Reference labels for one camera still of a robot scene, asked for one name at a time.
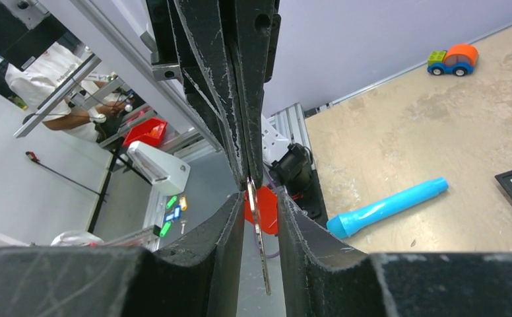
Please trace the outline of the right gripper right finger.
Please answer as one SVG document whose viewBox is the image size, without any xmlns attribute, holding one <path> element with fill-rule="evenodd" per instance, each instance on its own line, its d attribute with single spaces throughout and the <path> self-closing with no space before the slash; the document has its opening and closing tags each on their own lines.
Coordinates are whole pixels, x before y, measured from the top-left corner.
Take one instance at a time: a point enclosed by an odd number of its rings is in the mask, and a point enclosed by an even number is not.
<svg viewBox="0 0 512 317">
<path fill-rule="evenodd" d="M 278 196 L 288 316 L 512 316 L 512 253 L 371 253 Z"/>
</svg>

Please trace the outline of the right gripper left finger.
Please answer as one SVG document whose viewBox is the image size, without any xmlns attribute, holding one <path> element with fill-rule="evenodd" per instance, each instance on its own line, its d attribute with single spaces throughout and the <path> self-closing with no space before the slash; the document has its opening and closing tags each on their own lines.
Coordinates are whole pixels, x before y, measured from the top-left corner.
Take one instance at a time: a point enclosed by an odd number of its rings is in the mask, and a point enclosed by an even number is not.
<svg viewBox="0 0 512 317">
<path fill-rule="evenodd" d="M 152 252 L 132 246 L 0 248 L 0 316 L 235 316 L 244 195 Z"/>
</svg>

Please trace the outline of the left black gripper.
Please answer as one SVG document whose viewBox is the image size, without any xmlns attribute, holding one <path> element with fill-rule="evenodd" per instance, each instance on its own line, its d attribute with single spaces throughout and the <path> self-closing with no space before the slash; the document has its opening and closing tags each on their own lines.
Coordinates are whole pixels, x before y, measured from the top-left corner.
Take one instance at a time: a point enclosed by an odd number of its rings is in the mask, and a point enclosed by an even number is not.
<svg viewBox="0 0 512 317">
<path fill-rule="evenodd" d="M 279 2 L 144 3 L 153 32 L 154 78 L 183 83 L 181 66 L 212 110 L 239 190 L 246 190 L 248 181 L 262 184 L 261 114 L 282 23 Z M 182 36 L 176 42 L 170 12 L 175 35 Z"/>
</svg>

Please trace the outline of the red key tag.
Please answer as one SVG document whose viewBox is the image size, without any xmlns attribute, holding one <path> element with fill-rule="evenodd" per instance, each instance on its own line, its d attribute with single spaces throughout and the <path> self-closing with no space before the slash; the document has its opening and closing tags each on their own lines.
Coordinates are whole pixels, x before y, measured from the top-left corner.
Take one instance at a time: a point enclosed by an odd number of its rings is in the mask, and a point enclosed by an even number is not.
<svg viewBox="0 0 512 317">
<path fill-rule="evenodd" d="M 253 235 L 257 237 L 254 231 L 253 214 L 250 208 L 250 202 L 247 191 L 245 193 L 244 218 L 253 225 Z M 261 187 L 256 191 L 258 206 L 260 210 L 261 232 L 268 235 L 278 234 L 278 198 L 277 195 L 268 187 Z"/>
</svg>

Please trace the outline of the silver key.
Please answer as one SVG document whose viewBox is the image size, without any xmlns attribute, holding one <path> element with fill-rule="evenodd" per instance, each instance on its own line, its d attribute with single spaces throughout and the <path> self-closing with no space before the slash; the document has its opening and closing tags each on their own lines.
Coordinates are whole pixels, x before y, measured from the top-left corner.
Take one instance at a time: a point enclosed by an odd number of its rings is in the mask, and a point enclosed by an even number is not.
<svg viewBox="0 0 512 317">
<path fill-rule="evenodd" d="M 268 296 L 272 295 L 271 290 L 271 282 L 269 279 L 269 269 L 267 265 L 267 257 L 265 254 L 265 246 L 262 237 L 262 231 L 260 226 L 260 210 L 257 199 L 257 188 L 255 187 L 255 183 L 252 177 L 247 177 L 247 196 L 249 201 L 249 208 L 254 221 L 254 233 L 255 239 L 257 242 L 257 247 L 259 250 L 260 258 L 261 258 L 261 266 L 263 272 L 263 281 L 265 284 L 265 291 Z"/>
</svg>

